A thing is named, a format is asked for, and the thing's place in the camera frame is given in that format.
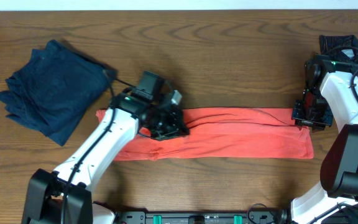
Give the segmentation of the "red soccer t-shirt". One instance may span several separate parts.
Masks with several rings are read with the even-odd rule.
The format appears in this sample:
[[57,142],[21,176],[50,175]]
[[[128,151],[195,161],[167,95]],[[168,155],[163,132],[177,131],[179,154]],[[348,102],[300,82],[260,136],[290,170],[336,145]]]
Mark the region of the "red soccer t-shirt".
[[129,142],[118,161],[200,157],[311,159],[310,131],[295,125],[290,108],[195,108],[184,110],[187,136],[157,141],[149,131]]

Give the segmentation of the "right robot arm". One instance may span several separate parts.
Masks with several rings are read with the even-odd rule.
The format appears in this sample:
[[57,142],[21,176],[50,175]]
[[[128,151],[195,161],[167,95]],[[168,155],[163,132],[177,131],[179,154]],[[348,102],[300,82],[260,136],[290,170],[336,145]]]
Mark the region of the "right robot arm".
[[291,201],[292,223],[322,223],[343,208],[358,212],[358,64],[316,54],[305,62],[306,87],[292,119],[323,130],[337,124],[338,136],[324,158],[319,182]]

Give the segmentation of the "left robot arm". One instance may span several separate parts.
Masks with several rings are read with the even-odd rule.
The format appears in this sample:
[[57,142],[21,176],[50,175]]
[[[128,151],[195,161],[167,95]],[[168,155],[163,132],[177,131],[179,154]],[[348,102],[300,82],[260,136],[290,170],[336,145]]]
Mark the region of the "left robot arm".
[[100,178],[141,128],[157,141],[188,135],[181,99],[168,80],[152,72],[113,95],[102,122],[76,152],[52,172],[33,174],[22,224],[113,223],[116,214],[92,199]]

